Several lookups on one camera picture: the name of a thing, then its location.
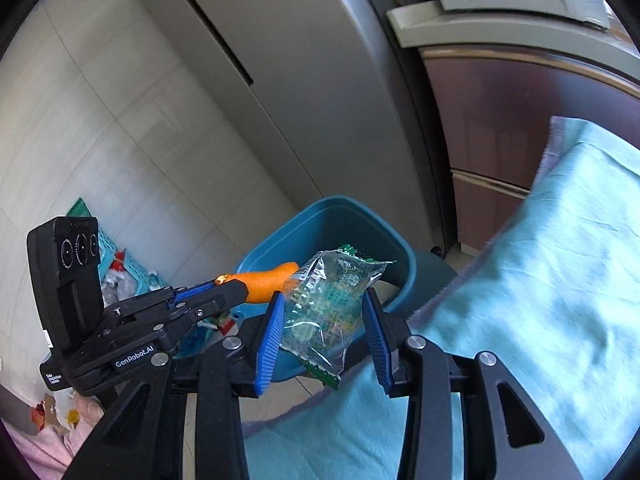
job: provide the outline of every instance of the light blue cloth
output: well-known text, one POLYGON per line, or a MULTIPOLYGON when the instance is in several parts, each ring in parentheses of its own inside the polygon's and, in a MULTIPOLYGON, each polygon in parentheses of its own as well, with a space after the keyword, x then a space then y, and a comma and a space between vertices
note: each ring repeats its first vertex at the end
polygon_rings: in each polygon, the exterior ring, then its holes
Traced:
MULTIPOLYGON (((639 175, 640 152, 624 140, 554 119, 519 213, 411 321, 445 351, 494 351, 585 480, 610 471, 640 424, 639 175)), ((406 399, 384 395, 370 362, 345 375, 338 392, 247 431, 252 478, 396 477, 406 399)))

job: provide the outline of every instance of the laundry basket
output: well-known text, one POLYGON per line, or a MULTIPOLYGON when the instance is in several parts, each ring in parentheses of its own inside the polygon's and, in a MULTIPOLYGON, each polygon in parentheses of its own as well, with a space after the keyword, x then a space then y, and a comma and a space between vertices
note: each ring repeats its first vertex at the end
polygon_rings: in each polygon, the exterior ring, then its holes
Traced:
MULTIPOLYGON (((301 211, 240 263, 237 272, 268 270, 284 262, 304 264, 321 250, 351 244, 358 251, 379 261, 394 260, 380 278, 400 288, 385 307, 408 317, 441 290, 456 273, 434 254, 416 253, 382 218, 366 206, 345 196, 332 196, 301 211)), ((238 321, 258 316, 267 304, 242 304, 233 310, 238 321)), ((356 334, 353 345, 362 345, 364 332, 356 334)), ((304 373, 305 368, 288 352, 280 351, 273 382, 286 381, 304 373)))

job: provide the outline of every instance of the screw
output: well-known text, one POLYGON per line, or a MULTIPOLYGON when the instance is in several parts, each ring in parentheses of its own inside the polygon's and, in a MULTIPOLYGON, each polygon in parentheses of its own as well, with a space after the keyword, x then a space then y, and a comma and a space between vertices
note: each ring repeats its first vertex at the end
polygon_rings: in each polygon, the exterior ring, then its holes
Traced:
POLYGON ((479 359, 483 365, 487 365, 487 366, 493 366, 498 362, 497 357, 493 355, 491 352, 482 352, 480 354, 479 359))
POLYGON ((164 352, 158 352, 151 357, 151 364, 153 366, 164 366, 169 362, 169 356, 164 352))
POLYGON ((242 340, 234 335, 225 337, 222 340, 222 346, 227 350, 238 350, 242 346, 242 340))
POLYGON ((406 344, 415 350, 422 350, 427 346, 427 340, 421 335, 411 335, 406 339, 406 344))

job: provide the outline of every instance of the pink fabric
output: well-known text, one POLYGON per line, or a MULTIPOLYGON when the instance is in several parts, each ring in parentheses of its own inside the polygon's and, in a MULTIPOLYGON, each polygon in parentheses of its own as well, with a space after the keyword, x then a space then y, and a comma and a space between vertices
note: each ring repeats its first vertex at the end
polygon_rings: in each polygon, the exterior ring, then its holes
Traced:
POLYGON ((82 417, 68 433, 48 426, 36 436, 24 434, 4 420, 2 423, 40 480, 60 480, 93 429, 82 417))

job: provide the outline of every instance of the drawer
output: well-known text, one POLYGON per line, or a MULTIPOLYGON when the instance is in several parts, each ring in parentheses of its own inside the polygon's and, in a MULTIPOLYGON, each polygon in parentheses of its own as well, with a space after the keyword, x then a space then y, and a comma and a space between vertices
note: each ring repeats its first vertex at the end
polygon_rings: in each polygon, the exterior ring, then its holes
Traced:
POLYGON ((463 252, 475 256, 513 216, 526 190, 472 174, 453 173, 458 240, 463 252))
POLYGON ((457 170, 530 189, 552 116, 592 121, 640 148, 640 101, 599 81, 512 60, 424 62, 457 170))

